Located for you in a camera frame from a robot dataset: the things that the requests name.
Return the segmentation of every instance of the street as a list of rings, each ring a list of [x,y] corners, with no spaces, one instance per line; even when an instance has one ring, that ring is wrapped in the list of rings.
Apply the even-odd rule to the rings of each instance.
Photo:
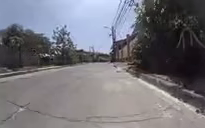
[[[205,117],[95,63],[0,79],[0,128],[205,128]]]

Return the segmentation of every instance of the vegetation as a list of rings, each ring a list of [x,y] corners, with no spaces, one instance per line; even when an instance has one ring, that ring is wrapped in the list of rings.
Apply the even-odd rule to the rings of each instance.
[[[24,29],[19,24],[10,25],[6,30],[0,31],[0,35],[3,36],[3,45],[15,58],[9,68],[109,61],[107,54],[77,50],[77,45],[72,41],[66,25],[57,27],[53,31],[54,42],[51,42],[44,34]]]
[[[138,67],[188,80],[205,76],[204,17],[194,2],[144,0],[136,9],[139,34],[133,54]]]
[[[66,25],[61,28],[57,27],[52,38],[55,40],[58,64],[75,64],[78,62],[76,45],[70,38],[70,32],[67,31]]]

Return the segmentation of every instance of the utility pole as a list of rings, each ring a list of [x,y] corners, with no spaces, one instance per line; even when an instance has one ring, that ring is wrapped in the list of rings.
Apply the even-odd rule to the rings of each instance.
[[[115,34],[114,26],[111,27],[111,36],[112,36],[112,55],[111,55],[111,61],[116,61],[116,34]]]

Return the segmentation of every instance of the hazy sky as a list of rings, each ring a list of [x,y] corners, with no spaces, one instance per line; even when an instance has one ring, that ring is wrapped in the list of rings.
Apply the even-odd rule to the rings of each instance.
[[[51,38],[56,26],[67,25],[78,48],[109,52],[109,30],[119,0],[0,0],[0,29],[12,23],[45,33]],[[118,38],[130,33],[134,13],[130,13]]]

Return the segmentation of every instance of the concrete curb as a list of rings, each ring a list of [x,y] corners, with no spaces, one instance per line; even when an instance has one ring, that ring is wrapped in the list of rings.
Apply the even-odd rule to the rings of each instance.
[[[136,76],[134,74],[134,71],[128,70],[128,69],[126,71]],[[173,97],[176,97],[179,100],[196,107],[197,108],[196,112],[205,115],[205,97],[204,96],[196,94],[193,91],[186,90],[176,83],[165,81],[163,79],[159,79],[151,75],[140,74],[136,77],[168,92]]]
[[[0,78],[10,77],[10,76],[16,76],[16,75],[23,75],[28,73],[34,73],[44,70],[50,70],[50,69],[58,69],[63,68],[64,66],[53,66],[53,67],[46,67],[46,68],[37,68],[37,69],[30,69],[25,71],[17,71],[17,72],[9,72],[9,73],[0,73]]]

